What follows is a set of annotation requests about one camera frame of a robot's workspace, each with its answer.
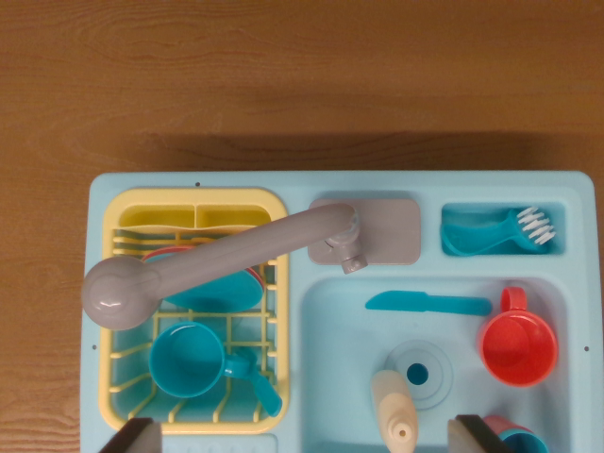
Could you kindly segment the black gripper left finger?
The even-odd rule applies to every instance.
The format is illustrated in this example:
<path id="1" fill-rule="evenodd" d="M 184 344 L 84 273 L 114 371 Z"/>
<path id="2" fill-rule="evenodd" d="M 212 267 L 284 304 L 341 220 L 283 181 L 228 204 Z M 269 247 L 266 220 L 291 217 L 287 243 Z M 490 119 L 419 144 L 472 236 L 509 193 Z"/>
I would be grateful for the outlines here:
<path id="1" fill-rule="evenodd" d="M 161 424 L 152 418 L 132 418 L 102 447 L 100 453 L 161 453 Z"/>

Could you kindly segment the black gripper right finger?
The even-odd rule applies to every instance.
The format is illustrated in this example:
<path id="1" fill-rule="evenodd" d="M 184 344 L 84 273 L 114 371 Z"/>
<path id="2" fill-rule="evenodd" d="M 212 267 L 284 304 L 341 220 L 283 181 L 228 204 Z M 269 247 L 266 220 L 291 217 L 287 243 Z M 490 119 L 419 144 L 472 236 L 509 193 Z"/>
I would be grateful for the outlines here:
<path id="1" fill-rule="evenodd" d="M 460 414 L 447 422 L 447 448 L 449 453 L 508 451 L 504 442 L 475 414 Z"/>

